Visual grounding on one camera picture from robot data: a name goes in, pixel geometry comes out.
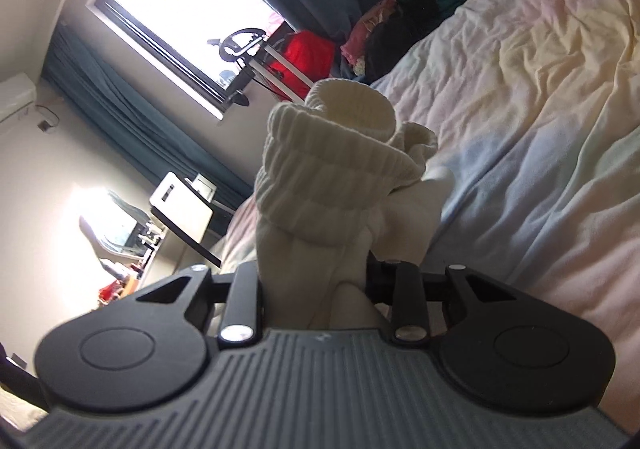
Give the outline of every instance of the ribbed gray surface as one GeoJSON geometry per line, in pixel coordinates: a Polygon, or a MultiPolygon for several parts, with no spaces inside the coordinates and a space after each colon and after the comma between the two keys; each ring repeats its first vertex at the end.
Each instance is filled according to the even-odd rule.
{"type": "Polygon", "coordinates": [[[273,332],[220,355],[174,402],[128,417],[56,411],[25,437],[43,449],[613,449],[625,440],[594,409],[549,419],[489,411],[451,389],[428,355],[370,331],[273,332]]]}

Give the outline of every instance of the white garment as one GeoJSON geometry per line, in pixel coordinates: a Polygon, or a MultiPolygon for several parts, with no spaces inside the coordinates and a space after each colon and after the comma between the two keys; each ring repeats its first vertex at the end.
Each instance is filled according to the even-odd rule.
{"type": "Polygon", "coordinates": [[[304,105],[273,109],[255,185],[268,326],[384,325],[362,292],[367,253],[420,264],[453,185],[446,168],[426,171],[436,150],[360,83],[321,81],[304,105]]]}

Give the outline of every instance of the air conditioner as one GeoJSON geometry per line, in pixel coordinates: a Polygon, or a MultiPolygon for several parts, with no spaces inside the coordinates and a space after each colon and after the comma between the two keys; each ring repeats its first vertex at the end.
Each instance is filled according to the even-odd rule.
{"type": "Polygon", "coordinates": [[[36,87],[24,73],[0,83],[0,135],[34,111],[36,87]]]}

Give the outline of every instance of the bed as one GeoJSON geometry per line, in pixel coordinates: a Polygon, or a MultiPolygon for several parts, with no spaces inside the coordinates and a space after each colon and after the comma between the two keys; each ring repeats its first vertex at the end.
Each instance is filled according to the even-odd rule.
{"type": "MultiPolygon", "coordinates": [[[[464,263],[612,339],[601,407],[640,427],[640,0],[469,0],[374,87],[456,186],[424,260],[464,263]]],[[[252,252],[245,203],[224,261],[252,252]]]]}

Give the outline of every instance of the window frame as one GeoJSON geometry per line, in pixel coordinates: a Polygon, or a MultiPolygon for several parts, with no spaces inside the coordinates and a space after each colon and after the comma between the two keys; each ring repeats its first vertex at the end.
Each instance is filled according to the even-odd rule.
{"type": "Polygon", "coordinates": [[[244,89],[255,76],[252,68],[245,66],[225,89],[152,32],[116,0],[95,0],[94,5],[138,45],[223,114],[231,105],[229,97],[237,90],[244,89]]]}

